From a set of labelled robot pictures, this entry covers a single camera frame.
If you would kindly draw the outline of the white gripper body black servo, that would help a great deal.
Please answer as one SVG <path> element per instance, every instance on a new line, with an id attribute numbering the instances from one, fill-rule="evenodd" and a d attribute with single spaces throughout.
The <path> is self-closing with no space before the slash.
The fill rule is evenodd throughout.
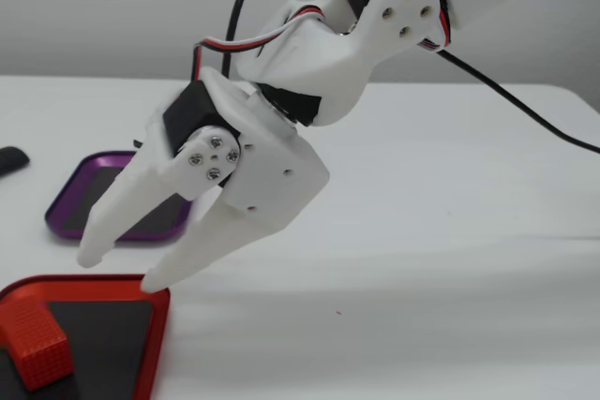
<path id="1" fill-rule="evenodd" d="M 287 227 L 325 187 L 329 172 L 310 144 L 259 90 L 206 69 L 161 114 L 164 173 L 195 200 L 220 186 L 227 211 L 264 230 Z"/>

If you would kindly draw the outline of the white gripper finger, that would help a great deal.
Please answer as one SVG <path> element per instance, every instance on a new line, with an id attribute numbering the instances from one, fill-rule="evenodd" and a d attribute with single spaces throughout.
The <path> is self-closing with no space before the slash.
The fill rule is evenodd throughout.
<path id="1" fill-rule="evenodd" d="M 171 196 L 193 201 L 214 188 L 239 156 L 236 137 L 224 127 L 200 127 L 174 150 L 163 121 L 152 118 L 141 149 L 91 208 L 78 263 L 99 264 L 118 238 Z"/>
<path id="2" fill-rule="evenodd" d="M 175 247 L 142 280 L 143 291 L 160 291 L 183 281 L 232 252 L 281 230 L 278 214 L 251 205 L 239 209 L 220 194 L 193 221 Z"/>

